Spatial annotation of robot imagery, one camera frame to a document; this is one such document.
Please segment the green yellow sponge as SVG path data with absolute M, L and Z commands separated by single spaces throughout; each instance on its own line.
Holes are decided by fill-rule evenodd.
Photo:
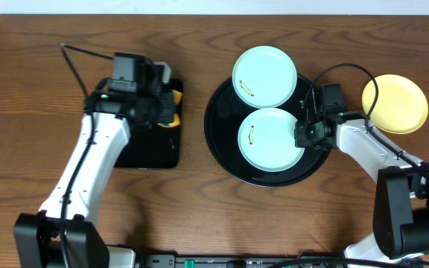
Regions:
M 165 128 L 178 127 L 181 124 L 178 110 L 181 107 L 182 92 L 170 90 L 161 95 L 162 111 L 158 125 Z

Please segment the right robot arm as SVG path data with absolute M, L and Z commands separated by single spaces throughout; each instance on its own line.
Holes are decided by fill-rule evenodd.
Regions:
M 330 147 L 351 156 L 376 183 L 373 233 L 347 256 L 394 264 L 429 253 L 429 162 L 390 141 L 361 111 L 331 110 L 296 122 L 297 147 Z

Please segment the yellow plate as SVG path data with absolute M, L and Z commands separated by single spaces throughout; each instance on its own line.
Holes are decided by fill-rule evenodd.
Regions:
M 379 129 L 393 134 L 408 134 L 426 122 L 428 101 L 413 81 L 396 74 L 384 74 L 376 77 L 375 81 L 378 99 L 370 120 Z

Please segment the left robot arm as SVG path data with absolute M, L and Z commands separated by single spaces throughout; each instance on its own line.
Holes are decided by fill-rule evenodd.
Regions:
M 105 90 L 84 101 L 76 147 L 56 187 L 36 214 L 13 227 L 22 267 L 135 267 L 135 250 L 107 245 L 96 228 L 114 168 L 161 168 L 179 158 L 183 83 L 170 79 L 152 95 Z

